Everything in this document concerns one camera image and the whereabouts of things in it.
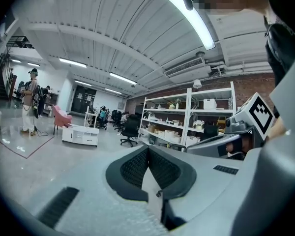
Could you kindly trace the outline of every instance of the gray floor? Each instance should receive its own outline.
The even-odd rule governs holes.
[[[22,109],[19,105],[3,104],[0,110],[0,187],[21,205],[40,188],[83,160],[130,147],[128,143],[120,145],[120,138],[125,137],[119,135],[111,124],[107,130],[100,129],[97,148],[63,143],[62,129],[53,135],[54,120],[48,117],[35,119],[37,128],[48,132],[48,136],[22,135]],[[83,118],[73,117],[72,123],[83,125],[83,121]]]

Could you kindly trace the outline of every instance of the fluorescent light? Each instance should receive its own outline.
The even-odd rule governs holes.
[[[183,0],[169,0],[185,16],[200,37],[207,50],[215,47],[212,36],[195,8],[187,10]]]
[[[29,65],[32,65],[32,66],[40,66],[40,65],[38,65],[38,64],[33,64],[33,63],[29,63],[29,62],[28,62],[28,64],[29,64]]]
[[[117,91],[114,91],[114,90],[110,90],[108,88],[105,88],[105,90],[109,91],[109,92],[114,92],[114,93],[117,93],[117,94],[121,94],[121,92],[117,92]]]
[[[134,82],[134,81],[132,81],[132,80],[129,80],[129,79],[126,79],[126,78],[124,78],[124,77],[122,77],[122,76],[119,76],[119,75],[117,75],[117,74],[115,74],[115,73],[110,73],[110,76],[113,76],[113,77],[118,78],[118,79],[123,80],[123,81],[127,81],[127,82],[129,82],[129,83],[131,83],[131,84],[134,84],[134,85],[137,84],[136,82]]]
[[[83,67],[83,68],[87,67],[87,65],[85,65],[85,64],[78,63],[78,62],[75,62],[75,61],[72,61],[72,60],[62,59],[62,58],[59,58],[59,60],[61,62],[68,63],[68,64],[71,64],[71,65],[77,65],[77,66],[80,66],[80,67]]]
[[[82,82],[82,81],[75,81],[75,82],[76,82],[76,83],[83,84],[83,85],[86,85],[86,86],[89,86],[89,87],[92,86],[91,84],[88,84],[88,83],[85,83],[85,82]]]

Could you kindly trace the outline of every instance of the white pants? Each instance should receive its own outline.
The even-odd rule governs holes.
[[[22,110],[23,118],[23,131],[34,131],[34,121],[33,121],[33,108],[27,105],[23,105]]]

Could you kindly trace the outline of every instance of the cap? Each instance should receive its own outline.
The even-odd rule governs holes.
[[[36,73],[38,73],[38,71],[37,71],[36,68],[33,68],[32,71],[30,71],[29,73],[32,73],[32,72],[36,72]]]

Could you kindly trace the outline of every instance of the air vent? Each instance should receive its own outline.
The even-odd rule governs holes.
[[[177,75],[177,74],[182,73],[182,72],[184,72],[186,70],[196,69],[196,68],[202,67],[204,65],[205,65],[204,59],[203,58],[197,58],[197,59],[188,61],[188,62],[186,62],[184,64],[181,64],[179,66],[170,68],[169,70],[167,70],[165,72],[165,75],[166,76]]]

